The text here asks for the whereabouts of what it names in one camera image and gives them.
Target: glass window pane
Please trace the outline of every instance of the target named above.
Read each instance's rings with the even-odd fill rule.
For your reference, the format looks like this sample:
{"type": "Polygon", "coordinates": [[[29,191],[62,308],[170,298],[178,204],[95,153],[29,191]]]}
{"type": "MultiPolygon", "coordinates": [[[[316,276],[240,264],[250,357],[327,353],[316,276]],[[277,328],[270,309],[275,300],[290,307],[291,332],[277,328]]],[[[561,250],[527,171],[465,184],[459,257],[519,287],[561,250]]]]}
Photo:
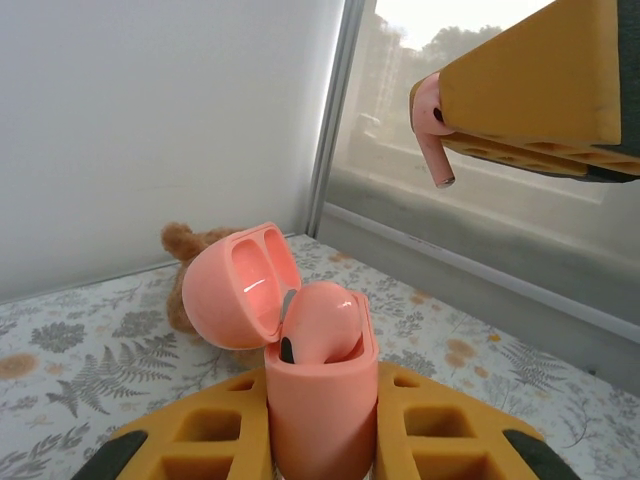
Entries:
{"type": "Polygon", "coordinates": [[[327,201],[640,324],[640,181],[556,179],[448,151],[456,183],[438,190],[409,124],[417,81],[549,3],[378,0],[361,27],[327,201]]]}

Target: pink earbud case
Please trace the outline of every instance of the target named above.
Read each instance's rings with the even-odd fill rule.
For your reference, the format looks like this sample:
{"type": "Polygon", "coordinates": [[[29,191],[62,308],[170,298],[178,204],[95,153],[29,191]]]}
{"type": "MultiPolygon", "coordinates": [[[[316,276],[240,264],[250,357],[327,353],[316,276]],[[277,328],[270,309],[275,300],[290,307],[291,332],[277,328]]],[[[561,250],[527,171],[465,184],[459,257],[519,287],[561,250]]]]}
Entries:
{"type": "Polygon", "coordinates": [[[361,480],[375,455],[378,396],[379,350],[366,295],[331,282],[302,286],[273,223],[207,248],[189,266],[182,293],[208,342],[266,346],[271,445],[283,476],[361,480]]]}

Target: pink wireless earbud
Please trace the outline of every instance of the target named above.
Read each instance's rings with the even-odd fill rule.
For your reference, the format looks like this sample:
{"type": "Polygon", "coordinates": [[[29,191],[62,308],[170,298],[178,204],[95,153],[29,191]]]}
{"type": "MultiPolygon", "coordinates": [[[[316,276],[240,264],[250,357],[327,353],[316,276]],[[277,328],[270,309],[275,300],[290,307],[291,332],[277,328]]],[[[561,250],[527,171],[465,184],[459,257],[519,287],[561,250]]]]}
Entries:
{"type": "Polygon", "coordinates": [[[422,81],[413,99],[411,119],[413,131],[436,187],[446,188],[453,185],[456,177],[440,137],[450,135],[454,130],[444,124],[440,108],[439,78],[440,73],[437,72],[422,81]]]}
{"type": "Polygon", "coordinates": [[[293,297],[280,334],[280,358],[296,365],[346,358],[362,336],[353,294],[338,284],[315,282],[293,297]]]}

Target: brown plush toy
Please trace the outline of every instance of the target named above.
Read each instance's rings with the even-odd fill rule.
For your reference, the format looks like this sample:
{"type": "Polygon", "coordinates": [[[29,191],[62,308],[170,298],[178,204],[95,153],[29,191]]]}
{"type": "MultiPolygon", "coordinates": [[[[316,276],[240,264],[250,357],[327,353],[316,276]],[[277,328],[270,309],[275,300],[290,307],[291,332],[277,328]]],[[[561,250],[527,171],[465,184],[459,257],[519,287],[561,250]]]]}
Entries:
{"type": "MultiPolygon", "coordinates": [[[[194,233],[188,225],[177,222],[171,222],[162,229],[162,246],[181,262],[180,269],[176,273],[175,283],[167,298],[167,316],[169,324],[174,329],[184,333],[197,333],[191,325],[182,303],[182,282],[187,267],[208,246],[242,230],[244,229],[221,227],[208,232],[194,233]]],[[[255,368],[264,363],[263,349],[234,351],[231,354],[238,363],[246,368],[255,368]]]]}

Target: metal frame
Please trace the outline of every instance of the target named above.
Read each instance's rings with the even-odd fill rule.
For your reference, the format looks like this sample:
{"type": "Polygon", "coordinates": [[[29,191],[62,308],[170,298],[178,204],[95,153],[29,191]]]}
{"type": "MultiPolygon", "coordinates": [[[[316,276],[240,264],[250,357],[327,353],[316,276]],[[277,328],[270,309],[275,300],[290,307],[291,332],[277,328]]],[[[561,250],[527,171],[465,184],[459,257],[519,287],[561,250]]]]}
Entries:
{"type": "Polygon", "coordinates": [[[340,118],[342,117],[342,109],[349,85],[349,76],[365,4],[366,0],[345,0],[344,4],[336,45],[336,56],[333,62],[327,103],[320,130],[320,141],[311,178],[311,201],[304,228],[304,233],[312,238],[317,237],[320,227],[333,153],[340,130],[340,118]]]}

